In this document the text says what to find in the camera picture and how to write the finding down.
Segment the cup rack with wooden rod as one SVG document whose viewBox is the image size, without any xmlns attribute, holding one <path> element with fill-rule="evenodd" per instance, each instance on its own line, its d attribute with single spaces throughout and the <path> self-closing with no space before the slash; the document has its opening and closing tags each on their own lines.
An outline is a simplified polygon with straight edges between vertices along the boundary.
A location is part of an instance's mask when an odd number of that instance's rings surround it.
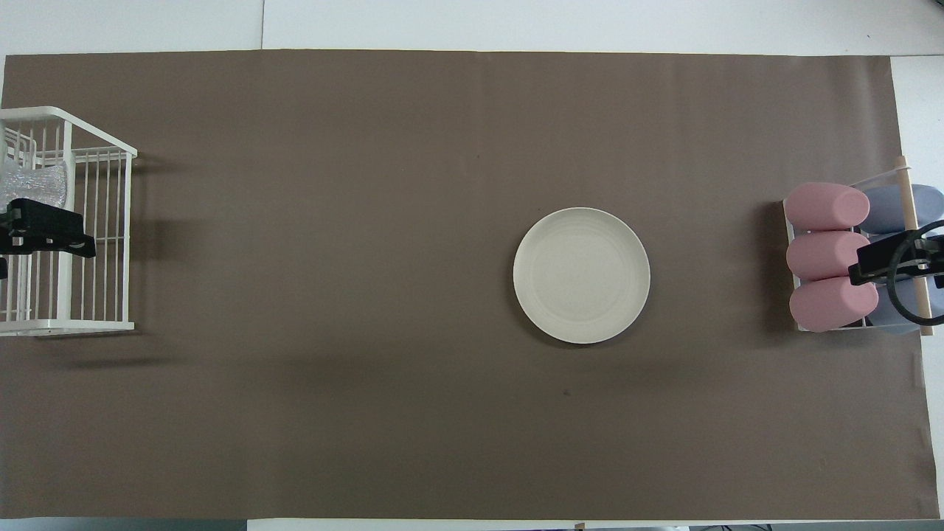
<svg viewBox="0 0 944 531">
<path fill-rule="evenodd" d="M 907 232 L 907 236 L 906 236 L 906 241 L 903 241 L 901 243 L 901 245 L 899 246 L 899 249 L 896 251 L 895 255 L 892 258 L 892 262 L 890 266 L 891 271 L 892 271 L 891 276 L 895 275 L 895 272 L 899 266 L 899 259 L 900 259 L 901 253 L 903 253 L 906 250 L 906 246 L 910 244 L 911 242 L 913 242 L 914 239 L 918 239 L 921 237 L 921 235 L 924 235 L 924 233 L 928 233 L 928 232 L 934 232 L 934 233 L 937 233 L 937 235 L 944 235 L 944 216 L 943 218 L 940 219 L 940 221 L 931 222 L 930 224 L 927 224 L 925 226 L 917 225 L 916 207 L 914 203 L 914 196 L 912 194 L 912 184 L 917 184 L 917 182 L 914 181 L 913 178 L 911 178 L 910 170 L 911 170 L 910 165 L 907 164 L 906 159 L 903 157 L 900 157 L 897 160 L 896 164 L 893 166 L 893 168 L 891 168 L 890 170 L 886 172 L 880 173 L 873 177 L 861 179 L 860 181 L 857 181 L 855 184 L 845 184 L 845 185 L 852 186 L 862 192 L 866 192 L 866 190 L 870 190 L 871 188 L 876 188 L 879 186 L 888 186 L 888 185 L 899 186 L 901 207 L 903 207 L 903 217 L 904 217 L 904 222 L 906 222 L 906 229 L 904 229 L 904 231 L 902 232 Z M 786 234 L 788 235 L 788 244 L 792 242 L 793 239 L 795 239 L 796 237 L 800 235 L 805 235 L 805 233 L 815 232 L 815 231 L 806 231 L 806 229 L 800 229 L 798 228 L 798 226 L 794 226 L 793 224 L 791 224 L 791 222 L 788 221 L 788 219 L 786 219 L 785 217 L 785 211 L 783 211 L 783 202 L 785 202 L 785 198 L 781 202 L 781 207 L 782 207 L 782 212 L 783 212 L 783 218 L 785 219 Z M 845 229 L 845 231 L 860 233 L 860 235 L 866 236 L 867 239 L 873 236 L 870 233 L 866 233 L 862 231 L 862 229 L 860 228 L 860 224 L 857 226 L 853 226 L 852 229 Z M 799 286 L 805 285 L 805 283 L 813 282 L 813 281 L 802 281 L 802 279 L 793 275 L 791 271 L 790 271 L 790 275 L 792 278 L 792 285 L 793 285 L 792 293 Z M 935 278 L 934 277 L 920 277 L 920 278 L 914 278 L 911 280 L 914 281 L 914 289 L 916 289 L 917 306 L 918 306 L 917 315 L 914 315 L 913 313 L 909 312 L 909 310 L 907 310 L 906 308 L 904 308 L 904 306 L 901 305 L 899 296 L 896 294 L 896 285 L 895 285 L 896 282 L 894 281 L 888 282 L 886 284 L 888 296 L 892 304 L 894 305 L 894 307 L 900 313 L 901 316 L 903 316 L 905 319 L 909 320 L 910 322 L 916 323 L 918 326 L 920 326 L 920 330 L 918 332 L 921 335 L 933 336 L 934 328 L 929 326 L 929 322 L 934 322 L 936 326 L 944 330 L 944 315 L 933 316 L 933 313 L 931 313 L 931 306 L 929 303 L 929 289 L 927 287 L 927 281 L 929 280 L 935 281 Z M 809 330 L 800 328 L 800 326 L 798 326 L 795 320 L 794 320 L 794 327 L 796 330 L 799 330 L 800 332 L 812 333 L 812 332 L 809 332 Z M 843 328 L 839 328 L 835 330 L 880 330 L 880 328 L 871 325 L 869 323 L 869 320 L 867 320 L 867 316 L 866 316 L 863 319 L 861 319 L 860 322 L 854 322 L 850 325 L 843 326 Z"/>
</svg>

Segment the brown table mat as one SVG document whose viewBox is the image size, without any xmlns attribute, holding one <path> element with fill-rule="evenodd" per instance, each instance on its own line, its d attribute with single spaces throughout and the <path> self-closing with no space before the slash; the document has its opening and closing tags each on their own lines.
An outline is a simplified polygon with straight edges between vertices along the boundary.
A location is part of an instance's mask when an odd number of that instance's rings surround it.
<svg viewBox="0 0 944 531">
<path fill-rule="evenodd" d="M 0 518 L 912 520 L 918 335 L 802 333 L 781 201 L 900 153 L 890 61 L 16 56 L 138 148 L 127 335 L 0 339 Z M 640 237 L 594 345 L 519 307 L 558 209 Z"/>
</svg>

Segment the pink plastic cup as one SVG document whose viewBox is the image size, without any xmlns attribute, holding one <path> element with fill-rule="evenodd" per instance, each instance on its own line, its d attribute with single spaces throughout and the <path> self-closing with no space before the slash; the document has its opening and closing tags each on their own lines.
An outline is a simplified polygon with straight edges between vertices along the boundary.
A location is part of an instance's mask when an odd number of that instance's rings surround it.
<svg viewBox="0 0 944 531">
<path fill-rule="evenodd" d="M 806 182 L 790 192 L 783 211 L 791 224 L 806 231 L 845 231 L 867 218 L 870 200 L 849 185 Z"/>
<path fill-rule="evenodd" d="M 858 263 L 858 250 L 869 244 L 857 232 L 810 232 L 788 244 L 785 258 L 792 274 L 802 281 L 822 281 L 849 275 L 849 267 Z"/>
<path fill-rule="evenodd" d="M 878 302 L 872 283 L 854 285 L 849 277 L 833 277 L 799 286 L 790 296 L 789 310 L 800 328 L 822 333 L 860 322 Z"/>
</svg>

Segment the cream round plate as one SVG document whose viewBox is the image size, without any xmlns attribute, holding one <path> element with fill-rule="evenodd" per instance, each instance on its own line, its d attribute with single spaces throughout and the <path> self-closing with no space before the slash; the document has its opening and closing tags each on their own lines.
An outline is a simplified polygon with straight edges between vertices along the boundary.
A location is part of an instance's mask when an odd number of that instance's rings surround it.
<svg viewBox="0 0 944 531">
<path fill-rule="evenodd" d="M 650 258 L 639 235 L 603 209 L 569 207 L 536 221 L 512 266 L 519 307 L 542 333 L 594 345 L 630 329 L 650 299 Z"/>
</svg>

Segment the silver mesh sponge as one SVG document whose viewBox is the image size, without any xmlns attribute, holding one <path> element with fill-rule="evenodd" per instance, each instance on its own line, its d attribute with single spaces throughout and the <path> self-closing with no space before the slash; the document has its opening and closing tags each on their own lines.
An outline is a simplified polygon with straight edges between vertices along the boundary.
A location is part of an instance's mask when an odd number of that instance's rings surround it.
<svg viewBox="0 0 944 531">
<path fill-rule="evenodd" d="M 0 214 L 18 198 L 64 208 L 67 191 L 67 172 L 63 164 L 35 169 L 17 164 L 0 167 Z"/>
</svg>

